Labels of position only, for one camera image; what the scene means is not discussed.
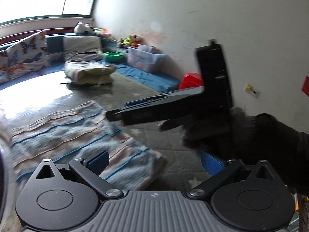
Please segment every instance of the pillow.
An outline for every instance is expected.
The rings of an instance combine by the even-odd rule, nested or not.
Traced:
[[[0,51],[0,84],[9,81],[7,74],[7,50]]]
[[[98,36],[64,36],[64,61],[90,61],[102,59],[101,38]],[[98,52],[100,54],[79,54],[80,52]]]
[[[7,72],[10,79],[50,65],[46,31],[37,32],[7,48]]]

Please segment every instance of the wall socket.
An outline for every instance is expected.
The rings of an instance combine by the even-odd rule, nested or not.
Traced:
[[[246,84],[244,91],[249,93],[251,96],[257,98],[260,95],[260,91],[256,90],[252,85]]]

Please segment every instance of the stuffed animal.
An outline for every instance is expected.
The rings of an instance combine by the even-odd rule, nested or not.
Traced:
[[[119,38],[117,46],[119,48],[137,47],[142,38],[137,35],[129,35],[127,38]]]
[[[91,24],[89,23],[84,24],[83,22],[79,22],[74,28],[74,33],[75,34],[92,34],[93,30],[94,29],[91,26]]]

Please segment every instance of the silver screw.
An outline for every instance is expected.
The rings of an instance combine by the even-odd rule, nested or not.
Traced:
[[[119,196],[121,194],[121,191],[119,189],[109,189],[106,192],[106,195],[111,196],[111,197],[115,197],[115,196]]]
[[[205,194],[205,191],[204,190],[201,190],[201,189],[192,189],[190,192],[189,192],[190,195],[192,196],[202,196]]]

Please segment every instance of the logo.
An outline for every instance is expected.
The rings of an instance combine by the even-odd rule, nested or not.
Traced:
[[[158,194],[158,193],[152,193],[151,196],[154,197],[154,198],[156,198],[156,197],[159,196],[159,194]]]

